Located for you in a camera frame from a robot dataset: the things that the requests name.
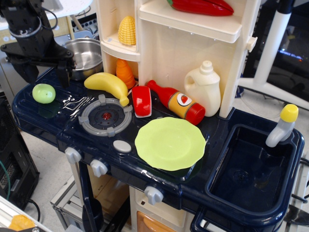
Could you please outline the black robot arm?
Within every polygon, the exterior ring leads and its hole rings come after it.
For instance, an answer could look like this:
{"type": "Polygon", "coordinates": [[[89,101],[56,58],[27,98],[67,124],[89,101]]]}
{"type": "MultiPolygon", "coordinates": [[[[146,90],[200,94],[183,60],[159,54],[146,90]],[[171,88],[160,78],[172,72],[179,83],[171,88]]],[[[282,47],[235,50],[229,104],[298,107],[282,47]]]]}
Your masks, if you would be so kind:
{"type": "Polygon", "coordinates": [[[2,0],[0,15],[16,42],[3,44],[0,49],[26,82],[35,84],[39,66],[53,67],[66,88],[75,69],[73,52],[55,41],[45,12],[41,0],[2,0]]]}

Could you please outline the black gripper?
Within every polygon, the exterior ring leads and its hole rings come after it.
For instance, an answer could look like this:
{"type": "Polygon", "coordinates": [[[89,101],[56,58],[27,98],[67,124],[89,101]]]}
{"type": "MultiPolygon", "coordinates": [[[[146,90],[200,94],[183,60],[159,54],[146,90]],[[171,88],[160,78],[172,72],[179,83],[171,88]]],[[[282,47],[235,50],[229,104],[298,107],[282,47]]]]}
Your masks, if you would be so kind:
{"type": "MultiPolygon", "coordinates": [[[[40,26],[13,30],[9,33],[16,42],[3,44],[0,49],[9,60],[16,63],[31,63],[40,66],[57,67],[56,73],[63,88],[70,85],[74,69],[73,52],[60,46],[54,40],[51,27],[40,26]]],[[[39,75],[36,66],[13,64],[16,72],[29,84],[35,84],[39,75]]]]}

